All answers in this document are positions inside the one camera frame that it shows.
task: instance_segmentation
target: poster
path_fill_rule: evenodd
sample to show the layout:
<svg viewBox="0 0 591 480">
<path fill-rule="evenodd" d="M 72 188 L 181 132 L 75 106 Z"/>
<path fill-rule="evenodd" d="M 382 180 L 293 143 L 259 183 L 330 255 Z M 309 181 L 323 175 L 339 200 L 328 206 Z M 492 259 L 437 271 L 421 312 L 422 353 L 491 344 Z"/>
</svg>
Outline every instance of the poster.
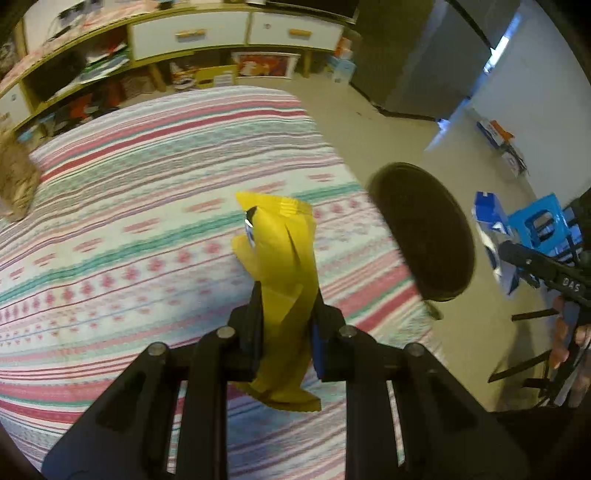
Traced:
<svg viewBox="0 0 591 480">
<path fill-rule="evenodd" d="M 274 53 L 245 51 L 232 53 L 243 77 L 276 77 L 290 79 L 300 55 L 297 53 Z"/>
</svg>

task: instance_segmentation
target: blue box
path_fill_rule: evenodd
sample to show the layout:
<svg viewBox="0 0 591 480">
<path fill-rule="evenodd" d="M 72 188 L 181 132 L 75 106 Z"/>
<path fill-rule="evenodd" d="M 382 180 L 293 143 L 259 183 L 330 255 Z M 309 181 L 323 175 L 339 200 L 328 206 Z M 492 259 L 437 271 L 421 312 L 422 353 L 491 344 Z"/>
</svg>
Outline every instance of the blue box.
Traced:
<svg viewBox="0 0 591 480">
<path fill-rule="evenodd" d="M 342 60 L 331 56 L 326 64 L 326 73 L 335 83 L 348 85 L 354 72 L 355 63 L 351 60 Z"/>
</svg>

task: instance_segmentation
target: refrigerator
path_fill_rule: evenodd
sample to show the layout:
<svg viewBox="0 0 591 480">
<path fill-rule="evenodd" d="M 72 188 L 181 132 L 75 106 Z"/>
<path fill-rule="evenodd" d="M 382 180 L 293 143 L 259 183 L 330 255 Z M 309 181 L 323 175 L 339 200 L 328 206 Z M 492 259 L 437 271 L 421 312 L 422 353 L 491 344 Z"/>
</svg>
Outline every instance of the refrigerator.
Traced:
<svg viewBox="0 0 591 480">
<path fill-rule="evenodd" d="M 447 119 L 473 93 L 519 0 L 362 0 L 351 84 L 380 111 Z"/>
</svg>

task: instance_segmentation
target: wooden drawer handle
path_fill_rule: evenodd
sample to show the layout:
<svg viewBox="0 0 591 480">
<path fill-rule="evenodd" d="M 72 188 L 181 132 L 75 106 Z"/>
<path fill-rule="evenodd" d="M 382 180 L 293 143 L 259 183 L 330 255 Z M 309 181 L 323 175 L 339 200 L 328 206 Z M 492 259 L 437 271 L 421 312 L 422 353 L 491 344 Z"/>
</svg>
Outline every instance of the wooden drawer handle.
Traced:
<svg viewBox="0 0 591 480">
<path fill-rule="evenodd" d="M 177 38 L 190 38 L 190 37 L 204 37 L 207 33 L 207 29 L 199 28 L 198 30 L 183 30 L 176 32 L 174 35 Z"/>
<path fill-rule="evenodd" d="M 312 36 L 312 32 L 310 30 L 298 30 L 297 28 L 290 28 L 289 33 L 294 37 L 310 38 Z"/>
</svg>

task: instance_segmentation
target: tripod leg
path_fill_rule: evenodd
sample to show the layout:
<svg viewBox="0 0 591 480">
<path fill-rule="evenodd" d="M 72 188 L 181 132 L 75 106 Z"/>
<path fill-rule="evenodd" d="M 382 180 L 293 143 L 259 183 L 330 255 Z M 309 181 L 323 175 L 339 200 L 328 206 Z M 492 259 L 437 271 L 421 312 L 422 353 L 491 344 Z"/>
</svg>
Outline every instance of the tripod leg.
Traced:
<svg viewBox="0 0 591 480">
<path fill-rule="evenodd" d="M 488 378 L 488 383 L 496 382 L 497 380 L 502 380 L 503 378 L 511 377 L 515 374 L 528 370 L 532 367 L 535 367 L 537 364 L 548 360 L 550 357 L 551 350 L 548 350 L 541 355 L 535 356 L 525 362 L 521 362 L 520 364 L 508 368 L 507 370 L 503 370 L 502 372 L 497 372 L 496 374 L 492 374 Z"/>
<path fill-rule="evenodd" d="M 520 320 L 539 319 L 543 317 L 550 317 L 556 315 L 558 311 L 554 309 L 537 310 L 535 312 L 518 313 L 511 315 L 512 322 L 519 322 Z"/>
</svg>

